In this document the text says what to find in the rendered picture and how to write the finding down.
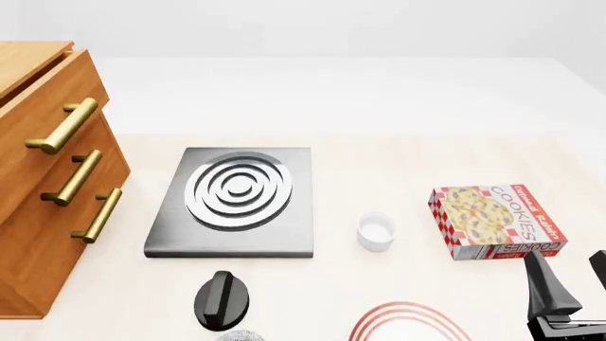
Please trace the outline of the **small white bowl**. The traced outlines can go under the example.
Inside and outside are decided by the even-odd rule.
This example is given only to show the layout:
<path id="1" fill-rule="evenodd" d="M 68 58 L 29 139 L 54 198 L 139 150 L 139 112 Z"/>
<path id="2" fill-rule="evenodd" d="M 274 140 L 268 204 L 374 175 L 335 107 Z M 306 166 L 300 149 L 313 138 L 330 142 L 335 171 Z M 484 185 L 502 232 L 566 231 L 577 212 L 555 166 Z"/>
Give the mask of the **small white bowl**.
<path id="1" fill-rule="evenodd" d="M 357 227 L 357 241 L 369 252 L 385 252 L 395 239 L 395 224 L 383 212 L 367 212 Z"/>

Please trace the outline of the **tall wooden drawer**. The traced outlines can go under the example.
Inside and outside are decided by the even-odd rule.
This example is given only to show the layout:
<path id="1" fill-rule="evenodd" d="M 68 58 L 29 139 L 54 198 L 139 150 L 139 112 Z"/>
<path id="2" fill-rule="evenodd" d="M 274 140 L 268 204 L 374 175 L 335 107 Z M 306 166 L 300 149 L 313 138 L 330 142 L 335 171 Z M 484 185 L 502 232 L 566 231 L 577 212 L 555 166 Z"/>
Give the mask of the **tall wooden drawer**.
<path id="1" fill-rule="evenodd" d="M 73 42 L 0 42 L 0 224 L 53 167 L 54 155 L 26 146 L 46 140 L 69 116 L 64 107 L 109 96 L 87 50 Z"/>

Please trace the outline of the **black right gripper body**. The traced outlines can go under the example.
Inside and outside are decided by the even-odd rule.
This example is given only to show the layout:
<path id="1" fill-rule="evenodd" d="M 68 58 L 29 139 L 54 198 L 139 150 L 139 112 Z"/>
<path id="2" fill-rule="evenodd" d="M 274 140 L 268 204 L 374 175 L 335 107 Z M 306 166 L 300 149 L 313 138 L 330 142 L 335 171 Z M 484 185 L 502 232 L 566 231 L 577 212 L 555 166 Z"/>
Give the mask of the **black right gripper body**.
<path id="1" fill-rule="evenodd" d="M 572 320 L 567 314 L 529 314 L 534 341 L 606 341 L 606 320 Z"/>

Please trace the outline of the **flat stove plate with rings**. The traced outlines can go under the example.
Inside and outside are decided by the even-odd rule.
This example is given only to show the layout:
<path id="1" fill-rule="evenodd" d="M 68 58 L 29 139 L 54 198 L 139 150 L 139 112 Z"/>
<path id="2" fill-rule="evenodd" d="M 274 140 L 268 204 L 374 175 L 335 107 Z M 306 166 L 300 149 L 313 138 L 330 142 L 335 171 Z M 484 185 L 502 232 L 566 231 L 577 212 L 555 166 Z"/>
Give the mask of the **flat stove plate with rings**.
<path id="1" fill-rule="evenodd" d="M 188 147 L 147 258 L 312 258 L 312 150 Z"/>

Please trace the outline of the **wooden cabinet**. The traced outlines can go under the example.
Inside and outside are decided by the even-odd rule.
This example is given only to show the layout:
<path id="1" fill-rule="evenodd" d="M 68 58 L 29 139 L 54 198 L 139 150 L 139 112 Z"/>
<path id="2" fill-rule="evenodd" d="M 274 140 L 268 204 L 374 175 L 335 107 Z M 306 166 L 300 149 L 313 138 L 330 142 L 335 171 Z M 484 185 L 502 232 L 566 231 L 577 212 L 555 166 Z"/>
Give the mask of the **wooden cabinet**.
<path id="1" fill-rule="evenodd" d="M 0 42 L 0 318 L 41 318 L 130 175 L 87 50 Z"/>

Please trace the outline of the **white plate with red rings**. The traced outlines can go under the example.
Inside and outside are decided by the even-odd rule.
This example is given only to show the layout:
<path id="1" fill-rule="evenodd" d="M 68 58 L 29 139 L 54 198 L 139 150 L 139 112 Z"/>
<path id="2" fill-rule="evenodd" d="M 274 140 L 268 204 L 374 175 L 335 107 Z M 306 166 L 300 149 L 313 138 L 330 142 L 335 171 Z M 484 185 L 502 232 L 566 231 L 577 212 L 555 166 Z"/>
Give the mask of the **white plate with red rings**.
<path id="1" fill-rule="evenodd" d="M 472 341 L 450 317 L 420 303 L 393 301 L 359 318 L 348 341 Z"/>

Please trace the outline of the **printed cookies box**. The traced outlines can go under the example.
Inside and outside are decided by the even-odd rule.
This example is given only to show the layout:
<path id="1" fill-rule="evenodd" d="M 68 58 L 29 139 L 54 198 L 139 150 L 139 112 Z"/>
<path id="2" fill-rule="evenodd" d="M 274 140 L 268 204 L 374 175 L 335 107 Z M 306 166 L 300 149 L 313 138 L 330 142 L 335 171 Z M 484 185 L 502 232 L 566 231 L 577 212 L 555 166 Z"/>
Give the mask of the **printed cookies box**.
<path id="1" fill-rule="evenodd" d="M 523 184 L 438 187 L 428 207 L 453 260 L 553 257 L 568 243 Z"/>

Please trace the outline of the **round black stove knob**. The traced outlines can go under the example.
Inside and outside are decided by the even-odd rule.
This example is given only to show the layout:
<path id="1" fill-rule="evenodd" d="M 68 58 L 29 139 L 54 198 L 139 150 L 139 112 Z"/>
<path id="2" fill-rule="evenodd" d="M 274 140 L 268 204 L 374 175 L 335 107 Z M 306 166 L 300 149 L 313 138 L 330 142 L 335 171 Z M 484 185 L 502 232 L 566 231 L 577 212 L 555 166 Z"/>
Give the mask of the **round black stove knob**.
<path id="1" fill-rule="evenodd" d="M 247 286 L 228 271 L 216 272 L 197 292 L 194 314 L 205 329 L 224 332 L 245 318 L 250 306 Z"/>

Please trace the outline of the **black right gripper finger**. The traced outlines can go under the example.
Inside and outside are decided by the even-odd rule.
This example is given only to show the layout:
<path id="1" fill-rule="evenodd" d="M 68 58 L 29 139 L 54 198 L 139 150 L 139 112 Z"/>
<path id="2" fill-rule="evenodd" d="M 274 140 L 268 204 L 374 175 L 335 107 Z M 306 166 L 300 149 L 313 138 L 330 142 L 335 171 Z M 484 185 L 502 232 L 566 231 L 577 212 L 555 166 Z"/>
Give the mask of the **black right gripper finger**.
<path id="1" fill-rule="evenodd" d="M 606 290 L 606 250 L 599 250 L 589 258 L 592 269 Z"/>
<path id="2" fill-rule="evenodd" d="M 528 282 L 527 317 L 570 315 L 582 309 L 555 276 L 541 252 L 533 251 L 524 257 Z"/>

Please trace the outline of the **grey patterned bowl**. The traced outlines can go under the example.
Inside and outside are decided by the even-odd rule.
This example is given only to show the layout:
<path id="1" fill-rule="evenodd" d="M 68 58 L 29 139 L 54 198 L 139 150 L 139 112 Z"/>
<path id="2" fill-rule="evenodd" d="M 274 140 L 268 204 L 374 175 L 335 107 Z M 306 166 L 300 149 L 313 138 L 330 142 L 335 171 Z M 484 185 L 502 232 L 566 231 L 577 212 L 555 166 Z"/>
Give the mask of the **grey patterned bowl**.
<path id="1" fill-rule="evenodd" d="M 231 331 L 222 334 L 214 341 L 265 341 L 264 338 L 256 333 L 248 330 Z"/>

